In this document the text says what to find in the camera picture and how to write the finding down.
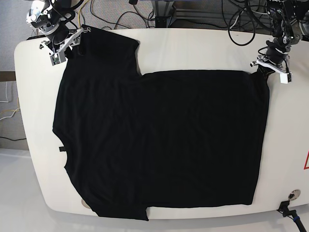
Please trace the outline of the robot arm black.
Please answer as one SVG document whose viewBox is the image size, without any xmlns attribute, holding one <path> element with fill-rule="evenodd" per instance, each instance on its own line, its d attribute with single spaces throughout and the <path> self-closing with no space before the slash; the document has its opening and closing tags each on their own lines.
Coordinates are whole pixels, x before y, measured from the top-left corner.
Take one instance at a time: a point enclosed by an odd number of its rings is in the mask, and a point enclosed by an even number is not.
<svg viewBox="0 0 309 232">
<path fill-rule="evenodd" d="M 264 25 L 253 13 L 248 2 L 245 3 L 250 17 L 263 29 L 270 31 L 272 41 L 258 50 L 256 61 L 251 66 L 258 66 L 265 75 L 278 73 L 280 82 L 292 81 L 289 68 L 289 53 L 293 45 L 309 40 L 309 2 L 307 0 L 267 0 L 265 13 L 270 19 L 270 26 Z"/>
<path fill-rule="evenodd" d="M 91 28 L 73 22 L 75 10 L 82 4 L 82 0 L 75 5 L 71 0 L 34 0 L 27 12 L 27 24 L 47 37 L 39 48 L 48 51 L 53 66 L 65 62 L 67 53 L 80 45 L 82 34 L 91 32 Z"/>
</svg>

